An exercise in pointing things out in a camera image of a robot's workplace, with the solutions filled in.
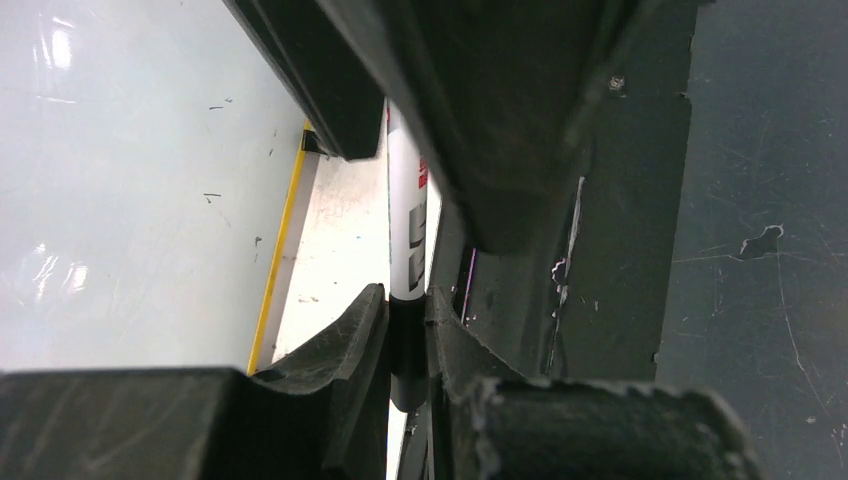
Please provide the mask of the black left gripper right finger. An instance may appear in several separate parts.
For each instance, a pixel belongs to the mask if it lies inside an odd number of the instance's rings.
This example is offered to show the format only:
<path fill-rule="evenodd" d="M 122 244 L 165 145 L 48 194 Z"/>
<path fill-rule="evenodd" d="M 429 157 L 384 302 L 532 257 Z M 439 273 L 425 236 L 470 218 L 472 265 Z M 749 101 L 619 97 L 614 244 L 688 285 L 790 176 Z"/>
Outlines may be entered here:
<path fill-rule="evenodd" d="M 738 416 L 708 391 L 527 378 L 457 318 L 425 307 L 433 479 L 758 479 Z"/>

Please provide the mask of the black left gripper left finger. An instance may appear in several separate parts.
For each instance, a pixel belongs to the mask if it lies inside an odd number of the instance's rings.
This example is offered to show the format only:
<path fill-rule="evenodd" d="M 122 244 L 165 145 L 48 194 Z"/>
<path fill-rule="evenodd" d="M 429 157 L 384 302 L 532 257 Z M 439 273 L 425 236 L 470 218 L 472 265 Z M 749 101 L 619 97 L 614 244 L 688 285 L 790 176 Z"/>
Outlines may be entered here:
<path fill-rule="evenodd" d="M 1 378 L 5 479 L 381 479 L 384 288 L 254 375 L 231 368 Z"/>

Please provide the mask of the black marker cap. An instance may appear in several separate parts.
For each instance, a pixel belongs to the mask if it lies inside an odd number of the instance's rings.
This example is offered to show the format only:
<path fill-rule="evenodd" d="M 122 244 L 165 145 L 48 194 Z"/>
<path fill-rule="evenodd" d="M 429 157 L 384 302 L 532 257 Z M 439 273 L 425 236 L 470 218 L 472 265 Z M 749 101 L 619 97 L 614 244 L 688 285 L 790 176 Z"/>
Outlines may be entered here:
<path fill-rule="evenodd" d="M 390 295 L 388 314 L 390 397 L 398 410 L 411 413 L 427 398 L 425 298 L 400 300 Z"/>

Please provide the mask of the yellow framed small whiteboard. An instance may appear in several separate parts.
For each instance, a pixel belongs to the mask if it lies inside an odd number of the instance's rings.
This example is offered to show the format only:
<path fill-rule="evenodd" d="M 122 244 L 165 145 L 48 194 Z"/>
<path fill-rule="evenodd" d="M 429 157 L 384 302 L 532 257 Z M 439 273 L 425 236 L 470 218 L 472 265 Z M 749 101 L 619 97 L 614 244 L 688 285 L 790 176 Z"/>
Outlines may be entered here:
<path fill-rule="evenodd" d="M 228 365 L 303 116 L 220 1 L 1 5 L 1 367 Z"/>

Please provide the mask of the white whiteboard marker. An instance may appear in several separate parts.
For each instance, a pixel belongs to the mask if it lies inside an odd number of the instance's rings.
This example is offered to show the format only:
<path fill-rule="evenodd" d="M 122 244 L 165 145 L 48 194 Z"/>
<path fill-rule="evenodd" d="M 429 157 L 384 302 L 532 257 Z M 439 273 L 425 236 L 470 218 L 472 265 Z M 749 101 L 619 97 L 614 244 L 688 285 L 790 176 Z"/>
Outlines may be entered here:
<path fill-rule="evenodd" d="M 387 104 L 390 296 L 413 301 L 425 294 L 429 172 L 399 108 Z"/>

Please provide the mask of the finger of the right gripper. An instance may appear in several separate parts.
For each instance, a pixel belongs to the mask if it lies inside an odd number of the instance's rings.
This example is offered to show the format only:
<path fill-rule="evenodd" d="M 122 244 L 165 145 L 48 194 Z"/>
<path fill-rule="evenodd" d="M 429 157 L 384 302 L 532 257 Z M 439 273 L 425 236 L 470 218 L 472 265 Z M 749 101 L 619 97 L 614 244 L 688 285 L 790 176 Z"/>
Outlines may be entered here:
<path fill-rule="evenodd" d="M 636 28 L 632 1 L 324 1 L 476 246 L 548 222 Z"/>
<path fill-rule="evenodd" d="M 324 150 L 348 161 L 373 157 L 384 94 L 311 0 L 228 0 L 234 18 L 301 108 Z"/>

